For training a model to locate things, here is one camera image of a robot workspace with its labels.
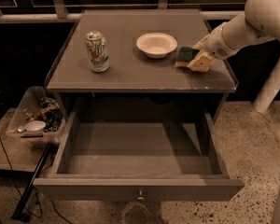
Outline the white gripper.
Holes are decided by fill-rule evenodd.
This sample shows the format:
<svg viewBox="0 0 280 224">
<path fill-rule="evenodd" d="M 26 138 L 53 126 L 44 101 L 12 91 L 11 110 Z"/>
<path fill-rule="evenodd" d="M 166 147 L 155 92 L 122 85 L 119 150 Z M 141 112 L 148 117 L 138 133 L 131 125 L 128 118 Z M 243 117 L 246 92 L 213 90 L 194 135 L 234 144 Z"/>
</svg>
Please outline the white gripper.
<svg viewBox="0 0 280 224">
<path fill-rule="evenodd" d="M 191 71 L 207 72 L 213 64 L 214 57 L 225 60 L 237 53 L 237 50 L 230 48 L 224 40 L 224 28 L 225 23 L 220 24 L 209 35 L 206 35 L 193 46 L 194 49 L 189 52 L 188 64 L 188 68 Z"/>
</svg>

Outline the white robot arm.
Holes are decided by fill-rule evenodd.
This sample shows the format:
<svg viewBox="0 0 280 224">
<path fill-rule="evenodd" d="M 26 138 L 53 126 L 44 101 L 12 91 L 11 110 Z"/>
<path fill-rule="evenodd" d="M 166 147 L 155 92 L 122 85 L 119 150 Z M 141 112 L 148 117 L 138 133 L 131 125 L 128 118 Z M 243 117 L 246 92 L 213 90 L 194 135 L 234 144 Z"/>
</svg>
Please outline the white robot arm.
<svg viewBox="0 0 280 224">
<path fill-rule="evenodd" d="M 198 54 L 189 68 L 200 71 L 213 60 L 225 60 L 245 47 L 272 40 L 280 42 L 280 0 L 246 0 L 243 13 L 220 24 L 193 46 Z M 255 110 L 266 115 L 279 90 L 280 58 L 253 103 Z"/>
</svg>

